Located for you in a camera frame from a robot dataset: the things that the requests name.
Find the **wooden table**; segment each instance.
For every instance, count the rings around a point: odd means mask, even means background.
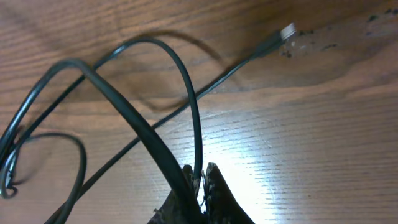
[[[51,64],[90,64],[120,42],[158,35],[196,89],[277,29],[298,33],[199,101],[204,165],[216,162],[256,223],[398,222],[397,1],[0,1],[0,120],[4,130]],[[142,44],[98,70],[150,122],[186,97],[176,66]],[[28,112],[29,124],[79,76],[63,71]],[[89,178],[134,131],[88,82],[37,133],[79,136]],[[158,133],[193,164],[189,111]],[[0,223],[43,223],[66,200],[78,169],[67,141],[28,143],[19,193],[0,200]],[[139,144],[75,205],[68,223],[146,223],[170,187]]]

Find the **coiled cable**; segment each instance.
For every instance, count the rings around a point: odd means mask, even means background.
[[[219,84],[230,77],[234,72],[236,72],[243,65],[248,63],[258,57],[263,57],[275,49],[279,48],[286,39],[283,35],[283,31],[275,33],[265,42],[260,44],[253,54],[249,55],[244,60],[234,64],[229,67],[224,73],[222,73],[218,78],[213,80],[207,86],[203,87],[197,94],[193,90],[193,86],[188,75],[187,69],[178,57],[178,55],[164,42],[145,37],[139,39],[129,40],[110,54],[102,57],[98,62],[96,62],[91,69],[86,63],[78,59],[67,59],[62,60],[55,65],[53,65],[46,74],[35,84],[33,89],[27,95],[27,98],[21,104],[16,115],[13,117],[9,126],[6,128],[4,134],[0,139],[0,162],[1,162],[1,173],[0,173],[0,190],[1,195],[4,199],[9,199],[16,194],[16,188],[12,186],[13,172],[16,167],[17,157],[21,146],[33,139],[43,138],[43,137],[61,137],[67,138],[73,141],[79,146],[80,149],[80,168],[78,176],[76,177],[75,185],[71,191],[70,196],[67,201],[45,222],[45,223],[65,223],[72,210],[75,202],[84,195],[90,187],[120,158],[122,158],[125,153],[127,153],[133,146],[135,146],[139,141],[145,145],[152,158],[155,160],[159,169],[162,171],[167,182],[171,186],[173,192],[176,194],[178,201],[181,204],[181,209],[184,217],[189,223],[201,223],[203,221],[202,214],[199,209],[198,203],[195,198],[195,193],[193,191],[193,186],[187,183],[185,180],[181,168],[178,162],[175,160],[174,156],[168,149],[168,147],[161,140],[159,135],[154,131],[155,128],[163,125],[168,120],[172,119],[174,116],[181,113],[185,108],[191,106],[192,118],[193,118],[193,130],[195,137],[195,165],[193,171],[193,179],[200,180],[201,170],[203,165],[203,143],[201,138],[201,127],[200,127],[200,117],[197,105],[197,99],[203,97],[209,93],[212,89],[216,88]],[[103,64],[109,60],[115,58],[121,52],[127,48],[138,44],[148,42],[156,44],[162,47],[176,63],[180,73],[182,74],[184,84],[188,92],[188,101],[184,103],[181,107],[176,109],[174,112],[170,113],[165,118],[161,119],[155,123],[152,127],[146,122],[146,120],[136,111],[136,109],[123,97],[117,90],[115,90],[106,80],[100,77],[95,70],[100,68]],[[30,125],[20,136],[20,138],[14,142],[19,124],[27,113],[27,110],[34,102],[37,95],[48,83],[48,81],[55,76],[59,71],[74,67],[78,68],[83,72],[83,75],[75,80],[33,123]],[[57,107],[57,105],[65,99],[65,97],[73,91],[84,79],[89,79],[92,84],[94,84],[97,89],[112,103],[112,105],[119,111],[123,118],[130,124],[130,126],[137,133],[137,138],[132,140],[127,146],[125,146],[119,153],[117,153],[113,158],[111,158],[102,168],[100,168],[94,175],[92,175],[84,184],[84,173],[86,169],[86,156],[85,149],[81,141],[68,134],[63,133],[45,133],[36,136],[31,136],[33,131],[38,127],[38,125]],[[9,195],[6,189],[14,190],[13,194]]]

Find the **cable plug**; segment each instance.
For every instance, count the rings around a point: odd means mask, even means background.
[[[285,43],[289,37],[291,37],[296,32],[294,24],[291,23],[287,27],[283,28],[281,31],[273,33],[265,41],[261,42],[255,49],[252,60],[263,57],[274,50],[277,50],[280,46]]]

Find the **table surface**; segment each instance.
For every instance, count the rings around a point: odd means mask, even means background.
[[[151,34],[176,50],[199,89],[275,30],[297,35],[250,62],[199,101],[204,166],[219,165],[256,223],[398,222],[397,1],[0,1],[1,129],[51,64],[93,64],[119,43]],[[142,44],[98,73],[154,123],[186,97],[176,66]],[[28,125],[79,76],[56,76]],[[83,140],[86,179],[134,131],[89,82],[40,125]],[[158,129],[178,162],[193,164],[189,110]],[[27,143],[19,193],[0,200],[0,223],[43,223],[78,170],[72,143]],[[146,223],[170,187],[142,144],[75,205],[68,223]]]

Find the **dark stain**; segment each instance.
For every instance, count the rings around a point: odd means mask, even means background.
[[[313,34],[313,33],[314,33],[313,30],[300,30],[300,32],[298,32],[298,35],[302,36],[302,35]]]
[[[287,58],[291,58],[293,55],[290,53],[290,51],[286,51],[286,52],[282,52],[281,54],[280,54],[281,56],[285,56],[285,57],[287,57]]]
[[[326,46],[324,46],[324,47],[321,49],[321,51],[324,51],[324,50],[327,50],[327,49],[330,49],[330,48],[333,48],[333,47],[337,47],[337,44],[329,44],[329,45],[326,45]]]
[[[371,15],[369,16],[368,22],[372,22],[375,21],[376,19],[378,19],[379,17],[377,15]]]

